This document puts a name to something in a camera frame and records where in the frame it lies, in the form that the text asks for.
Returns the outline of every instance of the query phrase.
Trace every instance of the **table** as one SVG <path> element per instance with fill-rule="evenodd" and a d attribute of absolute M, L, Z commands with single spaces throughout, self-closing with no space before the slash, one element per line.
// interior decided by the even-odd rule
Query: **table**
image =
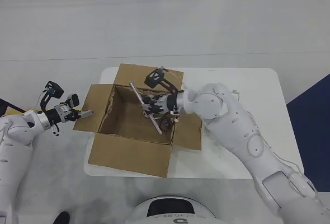
<path fill-rule="evenodd" d="M 183 83 L 199 90 L 206 83 L 225 84 L 240 93 L 240 102 L 254 116 L 264 138 L 280 157 L 303 164 L 290 123 L 277 73 L 269 68 L 171 68 L 183 71 Z M 118 67 L 102 72 L 101 84 L 114 82 Z M 128 172 L 88 164 L 94 140 L 90 133 L 84 159 L 84 171 L 91 176 L 146 177 L 150 175 Z M 251 179 L 242 163 L 216 143 L 205 128 L 202 129 L 202 150 L 173 147 L 168 170 L 169 178 Z"/>

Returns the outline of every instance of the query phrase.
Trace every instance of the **black shoe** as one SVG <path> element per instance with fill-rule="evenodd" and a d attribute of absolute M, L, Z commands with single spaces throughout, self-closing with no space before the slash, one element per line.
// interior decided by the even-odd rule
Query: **black shoe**
<path fill-rule="evenodd" d="M 61 212 L 54 220 L 53 224 L 69 224 L 70 215 L 68 212 Z"/>

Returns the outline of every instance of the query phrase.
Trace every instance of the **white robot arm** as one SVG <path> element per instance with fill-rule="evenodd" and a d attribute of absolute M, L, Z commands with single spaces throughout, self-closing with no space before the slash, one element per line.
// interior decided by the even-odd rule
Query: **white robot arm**
<path fill-rule="evenodd" d="M 167 70 L 162 67 L 148 75 L 145 84 L 162 85 L 163 71 Z M 265 205 L 284 223 L 330 223 L 330 210 L 320 202 L 310 180 L 274 155 L 252 115 L 223 84 L 207 84 L 198 92 L 162 86 L 171 93 L 168 100 L 152 103 L 149 111 L 179 113 L 183 109 L 197 114 L 215 139 L 248 169 Z"/>
<path fill-rule="evenodd" d="M 0 223 L 16 224 L 15 198 L 18 186 L 25 176 L 33 152 L 32 142 L 36 135 L 56 127 L 60 122 L 75 121 L 93 114 L 93 111 L 74 110 L 78 96 L 68 96 L 53 109 L 46 110 L 48 101 L 60 98 L 63 90 L 49 82 L 41 101 L 42 111 L 30 110 L 23 115 L 6 115 L 0 118 Z"/>

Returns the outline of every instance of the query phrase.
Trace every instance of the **gray floor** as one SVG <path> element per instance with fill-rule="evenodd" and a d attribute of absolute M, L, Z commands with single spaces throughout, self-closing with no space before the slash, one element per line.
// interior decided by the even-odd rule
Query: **gray floor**
<path fill-rule="evenodd" d="M 0 97 L 32 108 L 52 80 L 84 101 L 120 63 L 270 67 L 289 102 L 330 73 L 330 1 L 0 1 Z M 72 126 L 36 139 L 17 197 L 22 223 L 51 223 L 62 209 L 73 223 L 123 223 L 164 194 L 199 200 L 230 223 L 281 223 L 250 180 L 87 176 L 88 136 Z M 321 197 L 330 207 L 330 193 Z"/>

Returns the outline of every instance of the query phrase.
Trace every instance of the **cardboard box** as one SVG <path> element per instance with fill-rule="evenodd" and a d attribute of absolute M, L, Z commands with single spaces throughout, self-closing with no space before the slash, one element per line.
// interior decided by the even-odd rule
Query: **cardboard box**
<path fill-rule="evenodd" d="M 129 81 L 143 94 L 168 94 L 162 86 L 150 89 L 144 80 L 154 67 L 121 64 L 114 84 L 92 85 L 82 110 L 94 114 L 77 120 L 74 130 L 96 133 L 88 163 L 119 170 L 167 177 L 172 146 L 201 150 L 202 121 L 181 113 L 172 130 L 158 134 L 145 118 Z M 181 89 L 183 73 L 165 78 Z"/>

